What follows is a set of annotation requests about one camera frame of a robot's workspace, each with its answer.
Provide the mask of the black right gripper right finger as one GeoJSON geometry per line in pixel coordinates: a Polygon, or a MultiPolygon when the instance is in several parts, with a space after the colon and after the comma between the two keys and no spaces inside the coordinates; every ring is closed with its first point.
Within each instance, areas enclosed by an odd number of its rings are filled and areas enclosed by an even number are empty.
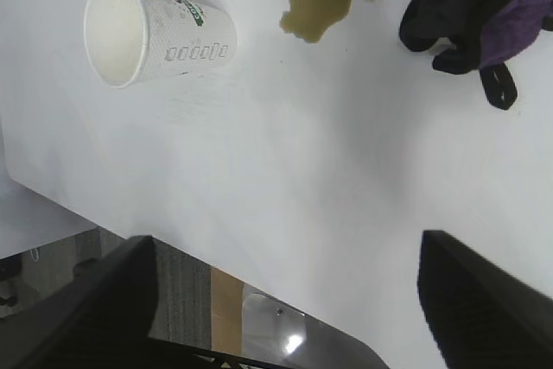
{"type": "Polygon", "coordinates": [[[423,232],[417,292],[449,368],[550,368],[552,300],[444,231],[423,232]]]}

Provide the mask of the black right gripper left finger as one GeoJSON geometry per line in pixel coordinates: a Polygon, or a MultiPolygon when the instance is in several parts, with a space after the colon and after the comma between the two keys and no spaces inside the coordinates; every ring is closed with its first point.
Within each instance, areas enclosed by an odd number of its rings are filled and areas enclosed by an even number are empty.
{"type": "Polygon", "coordinates": [[[1,325],[3,368],[152,368],[156,247],[132,237],[1,325]]]}

